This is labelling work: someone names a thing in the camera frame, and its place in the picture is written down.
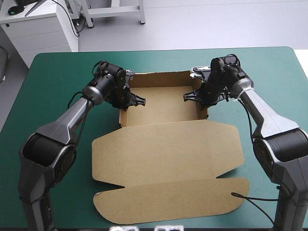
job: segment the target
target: open cardboard box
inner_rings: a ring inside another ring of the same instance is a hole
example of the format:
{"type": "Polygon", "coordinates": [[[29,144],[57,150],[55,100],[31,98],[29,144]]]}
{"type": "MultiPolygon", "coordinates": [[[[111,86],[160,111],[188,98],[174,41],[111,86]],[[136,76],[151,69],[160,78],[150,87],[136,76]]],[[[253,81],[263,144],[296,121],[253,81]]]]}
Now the open cardboard box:
{"type": "Polygon", "coordinates": [[[136,74],[131,91],[146,106],[120,110],[122,128],[93,141],[95,180],[124,186],[97,193],[94,205],[118,224],[219,215],[238,208],[245,178],[218,176],[244,163],[235,126],[205,120],[207,110],[183,101],[200,87],[190,71],[136,74]]]}

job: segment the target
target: keyboard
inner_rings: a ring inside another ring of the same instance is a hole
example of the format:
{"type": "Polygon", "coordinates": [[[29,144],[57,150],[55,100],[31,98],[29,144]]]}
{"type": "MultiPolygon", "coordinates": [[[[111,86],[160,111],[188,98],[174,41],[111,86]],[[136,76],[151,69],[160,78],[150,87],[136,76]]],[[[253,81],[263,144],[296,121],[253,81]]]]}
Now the keyboard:
{"type": "Polygon", "coordinates": [[[18,6],[27,6],[37,1],[38,0],[15,0],[18,6]]]}

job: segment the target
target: gray floor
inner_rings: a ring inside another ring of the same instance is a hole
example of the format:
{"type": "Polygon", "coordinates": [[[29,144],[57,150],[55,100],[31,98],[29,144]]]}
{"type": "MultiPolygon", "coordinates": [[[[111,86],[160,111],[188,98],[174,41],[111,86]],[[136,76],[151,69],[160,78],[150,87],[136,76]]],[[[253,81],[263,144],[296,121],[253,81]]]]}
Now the gray floor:
{"type": "MultiPolygon", "coordinates": [[[[144,0],[138,15],[94,19],[79,38],[80,51],[132,51],[289,46],[308,49],[308,0],[144,0]]],[[[93,8],[110,0],[89,0],[93,8]]],[[[138,3],[122,0],[121,5],[138,3]]],[[[0,83],[0,131],[27,74],[4,32],[0,45],[11,54],[0,83]]]]}

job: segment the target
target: cardboard box lid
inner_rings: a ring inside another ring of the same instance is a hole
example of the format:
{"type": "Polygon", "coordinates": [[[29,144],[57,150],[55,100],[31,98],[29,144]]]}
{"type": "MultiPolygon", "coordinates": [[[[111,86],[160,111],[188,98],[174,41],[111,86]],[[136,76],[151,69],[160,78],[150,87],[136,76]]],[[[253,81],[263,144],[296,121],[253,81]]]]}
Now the cardboard box lid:
{"type": "Polygon", "coordinates": [[[247,195],[245,178],[205,179],[127,187],[98,193],[93,201],[107,220],[117,224],[220,215],[238,208],[247,195]]]}
{"type": "Polygon", "coordinates": [[[238,208],[245,178],[216,179],[244,162],[235,126],[195,120],[124,127],[94,140],[93,177],[125,186],[93,198],[118,224],[203,217],[238,208]]]}
{"type": "Polygon", "coordinates": [[[92,143],[93,178],[125,187],[215,178],[243,163],[237,128],[214,121],[124,127],[92,143]]]}

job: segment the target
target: white drawer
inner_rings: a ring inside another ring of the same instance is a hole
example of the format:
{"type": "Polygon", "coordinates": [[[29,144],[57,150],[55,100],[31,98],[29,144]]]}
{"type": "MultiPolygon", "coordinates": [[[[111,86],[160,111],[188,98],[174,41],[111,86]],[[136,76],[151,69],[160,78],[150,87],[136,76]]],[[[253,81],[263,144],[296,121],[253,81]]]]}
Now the white drawer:
{"type": "Polygon", "coordinates": [[[24,52],[19,52],[19,54],[24,60],[25,64],[30,68],[32,61],[37,54],[51,53],[51,52],[71,52],[71,49],[67,45],[67,46],[61,46],[61,47],[49,47],[49,48],[33,50],[33,51],[24,51],[24,52]]]}
{"type": "Polygon", "coordinates": [[[56,16],[7,23],[2,24],[1,26],[10,39],[62,31],[62,27],[56,16]]]}
{"type": "Polygon", "coordinates": [[[68,45],[63,31],[12,38],[11,42],[18,52],[68,45]]]}

